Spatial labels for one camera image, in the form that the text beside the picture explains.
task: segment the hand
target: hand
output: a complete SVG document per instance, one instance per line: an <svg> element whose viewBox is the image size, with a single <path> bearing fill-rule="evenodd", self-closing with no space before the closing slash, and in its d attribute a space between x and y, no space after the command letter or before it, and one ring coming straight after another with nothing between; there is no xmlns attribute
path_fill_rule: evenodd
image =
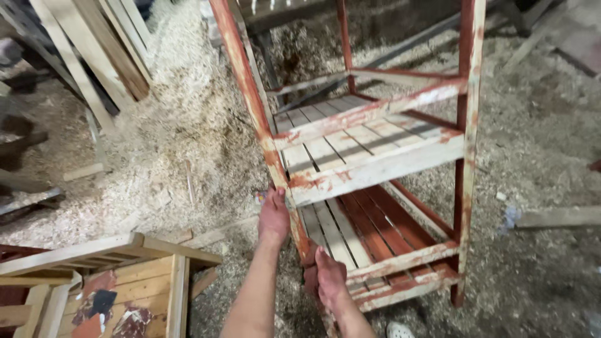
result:
<svg viewBox="0 0 601 338"><path fill-rule="evenodd" d="M268 242L281 248L290 233L290 213L286 208L284 188L269 186L259 214L258 230L259 243Z"/></svg>
<svg viewBox="0 0 601 338"><path fill-rule="evenodd" d="M317 248L315 261L319 299L328 310L337 315L344 307L344 303L352 302L349 290L346 288L346 265L328 256L323 247Z"/></svg>

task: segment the unfinished wooden furniture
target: unfinished wooden furniture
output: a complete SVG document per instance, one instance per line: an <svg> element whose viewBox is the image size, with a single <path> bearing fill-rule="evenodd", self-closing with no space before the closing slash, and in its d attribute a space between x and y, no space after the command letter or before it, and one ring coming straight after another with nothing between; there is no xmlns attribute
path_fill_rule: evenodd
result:
<svg viewBox="0 0 601 338"><path fill-rule="evenodd" d="M73 318L86 299L82 292L89 292L104 275L111 278L106 288L117 295L101 337L111 337L131 307L152 314L145 337L185 337L190 269L220 263L217 255L140 233L14 259L0 263L0 285L32 288L25 305L0 307L0 323L19 326L16 338L69 338L77 327ZM15 317L17 311L24 315Z"/></svg>
<svg viewBox="0 0 601 338"><path fill-rule="evenodd" d="M462 0L459 71L438 74L353 67L346 7L337 0L345 69L266 92L238 6L228 0L210 3L271 177L286 189L301 259L308 253L308 238L327 246L347 265L347 284L362 311L446 286L453 304L461 306L486 1ZM357 91L357 77L409 85L412 92L368 97ZM281 113L269 110L267 96L338 79L347 81L344 97ZM415 110L455 97L457 123ZM451 161L456 163L453 228L395 180ZM379 186L388 181L441 241ZM332 318L324 319L328 334L336 335Z"/></svg>

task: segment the sawdust-covered floor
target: sawdust-covered floor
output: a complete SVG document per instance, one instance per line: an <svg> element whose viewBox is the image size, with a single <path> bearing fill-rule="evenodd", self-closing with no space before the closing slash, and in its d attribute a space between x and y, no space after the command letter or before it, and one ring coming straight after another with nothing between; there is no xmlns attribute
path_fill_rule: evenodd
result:
<svg viewBox="0 0 601 338"><path fill-rule="evenodd" d="M376 10L366 2L352 4L355 63L423 29L427 20L398 16L419 6L439 8L435 2L379 1ZM456 10L451 7L426 13L435 22ZM104 137L111 173L61 181L63 172L91 164L94 151L82 104L58 81L16 97L19 109L50 132L49 141L28 151L22 173L59 185L67 199L58 210L4 220L2 243L56 248L130 230L156 235L186 227L200 234L257 211L252 193L267 185L266 167L227 58L210 47L199 18L198 0L156 1L147 61L154 87L148 99L117 118L120 133ZM402 29L382 28L391 22ZM274 29L272 53L280 81L343 67L335 25L334 13L325 13ZM375 34L385 38L367 38ZM456 32L446 32L388 65L453 68L456 38ZM551 52L545 41L514 72L501 74L522 41L508 28L488 30L484 42L466 304L454 309L448 292L440 291L376 310L367 317L379 336L387 322L397 320L416 337L585 337L588 314L601 312L600 230L500 228L509 205L601 201L601 174L587 170L601 158L601 84ZM383 84L360 87L374 96L394 90ZM452 119L454 104L443 102L427 111ZM192 162L197 187L194 206L188 200L185 159ZM453 177L453 167L445 165L402 181L450 220ZM507 199L497 199L498 192ZM252 227L232 229L227 239L205 248L223 255L224 264L218 281L192 302L192 337L218 335L252 259L255 237ZM301 273L291 244L282 252L278 275L278 337L325 334L302 292Z"/></svg>

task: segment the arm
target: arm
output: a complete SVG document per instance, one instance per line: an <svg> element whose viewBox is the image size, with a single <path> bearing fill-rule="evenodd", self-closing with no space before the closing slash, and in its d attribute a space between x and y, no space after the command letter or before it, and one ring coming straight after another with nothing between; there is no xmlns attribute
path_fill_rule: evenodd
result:
<svg viewBox="0 0 601 338"><path fill-rule="evenodd" d="M376 333L350 296L346 287L346 267L336 262L323 247L315 252L319 299L330 310L344 338L376 338Z"/></svg>
<svg viewBox="0 0 601 338"><path fill-rule="evenodd" d="M290 232L284 190L270 187L259 215L259 241L251 268L225 320L221 337L268 337L274 334L275 274L279 250Z"/></svg>

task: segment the white shoe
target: white shoe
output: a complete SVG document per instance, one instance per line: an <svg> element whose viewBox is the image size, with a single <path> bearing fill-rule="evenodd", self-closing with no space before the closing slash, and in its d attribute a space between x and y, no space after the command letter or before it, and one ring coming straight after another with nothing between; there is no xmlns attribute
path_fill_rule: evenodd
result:
<svg viewBox="0 0 601 338"><path fill-rule="evenodd" d="M415 338L407 325L399 322L390 322L386 326L386 338Z"/></svg>

